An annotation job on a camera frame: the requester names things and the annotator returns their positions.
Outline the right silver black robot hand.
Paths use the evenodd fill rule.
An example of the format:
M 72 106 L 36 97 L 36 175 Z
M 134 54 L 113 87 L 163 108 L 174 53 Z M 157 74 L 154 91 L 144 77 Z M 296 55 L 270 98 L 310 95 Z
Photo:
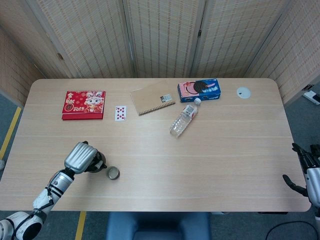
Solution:
M 310 203 L 320 207 L 320 145 L 311 144 L 308 152 L 296 143 L 292 150 L 297 153 L 306 187 L 296 185 L 286 174 L 282 175 L 284 182 L 295 192 L 308 197 Z

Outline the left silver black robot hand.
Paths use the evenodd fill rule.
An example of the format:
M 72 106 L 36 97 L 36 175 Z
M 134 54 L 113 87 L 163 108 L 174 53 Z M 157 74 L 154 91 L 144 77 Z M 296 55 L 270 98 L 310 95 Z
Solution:
M 87 141 L 75 145 L 65 158 L 64 166 L 75 174 L 98 173 L 107 168 L 104 154 L 89 145 Z

